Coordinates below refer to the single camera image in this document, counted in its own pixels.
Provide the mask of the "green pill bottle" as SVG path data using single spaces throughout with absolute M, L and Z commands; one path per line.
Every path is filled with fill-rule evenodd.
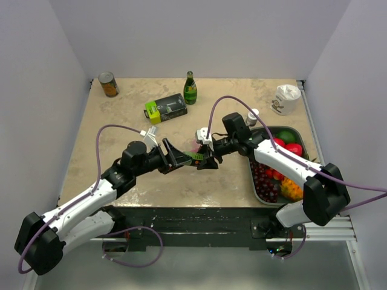
M 204 161 L 204 155 L 197 152 L 184 152 L 190 157 L 190 161 L 186 163 L 188 166 L 198 167 L 202 161 Z

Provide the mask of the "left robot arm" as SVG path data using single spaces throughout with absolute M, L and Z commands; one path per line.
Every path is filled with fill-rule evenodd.
M 125 218 L 110 202 L 130 191 L 138 176 L 154 170 L 167 174 L 183 166 L 199 166 L 203 161 L 201 155 L 179 151 L 166 138 L 163 144 L 165 150 L 159 145 L 148 149 L 142 141 L 129 143 L 122 156 L 85 191 L 42 215 L 32 212 L 24 217 L 15 242 L 19 273 L 44 275 L 90 239 L 121 236 Z

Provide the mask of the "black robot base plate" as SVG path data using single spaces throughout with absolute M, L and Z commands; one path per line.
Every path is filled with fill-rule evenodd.
M 301 226 L 289 229 L 273 220 L 272 208 L 102 207 L 112 216 L 108 251 L 146 251 L 149 247 L 223 247 L 268 250 L 284 256 L 301 238 Z

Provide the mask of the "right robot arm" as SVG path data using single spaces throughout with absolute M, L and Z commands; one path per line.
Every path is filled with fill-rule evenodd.
M 340 170 L 333 164 L 322 166 L 308 161 L 270 140 L 265 128 L 249 129 L 239 113 L 223 119 L 227 135 L 214 140 L 207 127 L 195 133 L 201 149 L 207 150 L 201 168 L 217 168 L 224 155 L 238 152 L 242 156 L 275 169 L 295 182 L 304 193 L 298 202 L 283 205 L 269 223 L 272 235 L 284 237 L 291 227 L 313 222 L 325 226 L 350 203 L 348 190 L 341 183 Z

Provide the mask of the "pink weekly pill organizer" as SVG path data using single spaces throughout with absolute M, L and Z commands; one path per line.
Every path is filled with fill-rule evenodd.
M 192 140 L 190 152 L 197 153 L 200 148 L 200 143 L 197 143 L 196 140 Z

